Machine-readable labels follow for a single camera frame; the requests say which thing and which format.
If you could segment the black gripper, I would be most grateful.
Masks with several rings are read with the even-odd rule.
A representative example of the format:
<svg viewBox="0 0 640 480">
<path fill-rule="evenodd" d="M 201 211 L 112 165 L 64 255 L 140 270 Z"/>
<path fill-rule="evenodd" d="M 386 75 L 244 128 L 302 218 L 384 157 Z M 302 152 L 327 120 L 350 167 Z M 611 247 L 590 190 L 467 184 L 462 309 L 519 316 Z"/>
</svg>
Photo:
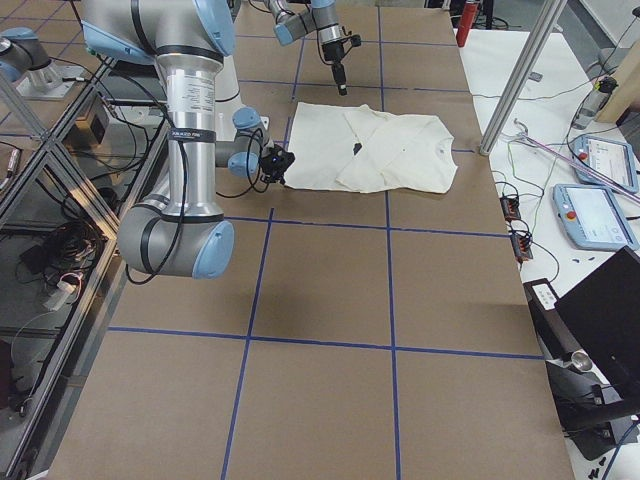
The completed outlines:
<svg viewBox="0 0 640 480">
<path fill-rule="evenodd" d="M 340 96 L 346 96 L 347 80 L 344 66 L 341 64 L 345 56 L 344 43 L 341 40 L 326 42 L 322 44 L 322 55 L 324 61 L 331 65 L 334 82 Z"/>
<path fill-rule="evenodd" d="M 295 162 L 295 155 L 279 145 L 268 147 L 259 159 L 262 171 L 261 180 L 266 184 L 279 183 L 283 188 L 288 187 L 284 176 Z"/>
</svg>

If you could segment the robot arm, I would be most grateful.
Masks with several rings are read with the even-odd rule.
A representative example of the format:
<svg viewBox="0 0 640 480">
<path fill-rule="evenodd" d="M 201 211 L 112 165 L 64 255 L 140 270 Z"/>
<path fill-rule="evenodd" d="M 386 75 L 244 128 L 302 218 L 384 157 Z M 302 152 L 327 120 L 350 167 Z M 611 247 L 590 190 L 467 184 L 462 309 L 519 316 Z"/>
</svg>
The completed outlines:
<svg viewBox="0 0 640 480">
<path fill-rule="evenodd" d="M 316 34 L 317 49 L 321 61 L 331 68 L 334 83 L 340 96 L 346 96 L 347 77 L 343 59 L 348 51 L 358 45 L 358 37 L 340 23 L 335 1 L 305 1 L 305 10 L 294 12 L 288 1 L 263 1 L 272 15 L 274 33 L 282 46 L 292 44 L 308 34 Z"/>
<path fill-rule="evenodd" d="M 235 50 L 225 1 L 88 1 L 87 46 L 115 60 L 152 65 L 163 84 L 168 171 L 131 207 L 118 231 L 129 269 L 145 274 L 212 279 L 224 273 L 234 227 L 216 202 L 216 168 L 257 182 L 283 183 L 294 155 L 275 144 L 250 107 L 232 116 L 235 135 L 216 135 L 216 85 Z"/>
</svg>

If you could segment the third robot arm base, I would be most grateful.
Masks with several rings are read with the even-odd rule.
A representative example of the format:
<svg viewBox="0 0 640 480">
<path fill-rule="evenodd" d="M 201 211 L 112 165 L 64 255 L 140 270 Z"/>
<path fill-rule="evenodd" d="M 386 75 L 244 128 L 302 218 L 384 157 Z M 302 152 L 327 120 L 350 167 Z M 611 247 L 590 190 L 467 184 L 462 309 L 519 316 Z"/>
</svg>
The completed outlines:
<svg viewBox="0 0 640 480">
<path fill-rule="evenodd" d="M 61 100 L 71 88 L 63 80 L 63 70 L 27 27 L 1 32 L 1 73 L 9 82 L 19 82 L 18 92 L 30 100 Z"/>
</svg>

